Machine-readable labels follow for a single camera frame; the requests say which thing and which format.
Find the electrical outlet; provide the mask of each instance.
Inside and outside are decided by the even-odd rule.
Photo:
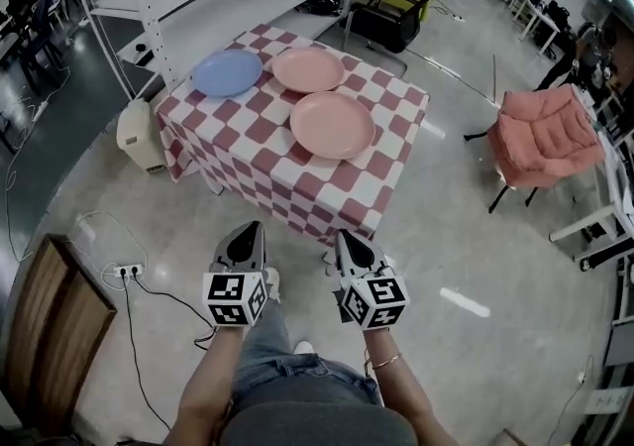
[[[143,265],[138,264],[138,265],[126,265],[123,267],[115,267],[114,269],[114,273],[116,276],[121,276],[121,270],[125,270],[124,276],[131,278],[133,275],[132,269],[136,268],[137,269],[137,273],[136,273],[136,277],[139,277],[143,274],[143,272],[145,271],[145,269],[143,268]]]

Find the shoe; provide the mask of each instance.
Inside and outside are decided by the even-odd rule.
[[[299,344],[295,346],[295,349],[293,349],[294,355],[307,355],[307,354],[312,354],[314,352],[315,352],[315,348],[307,340],[300,341]]]
[[[268,297],[274,299],[277,303],[281,303],[279,297],[279,272],[273,267],[266,267],[266,289],[268,290]]]

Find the pink cushioned chair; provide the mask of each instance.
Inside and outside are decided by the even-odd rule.
[[[506,185],[488,209],[492,213],[508,187],[552,187],[557,180],[603,161],[603,146],[577,100],[564,85],[538,92],[506,92],[497,122],[488,135]]]

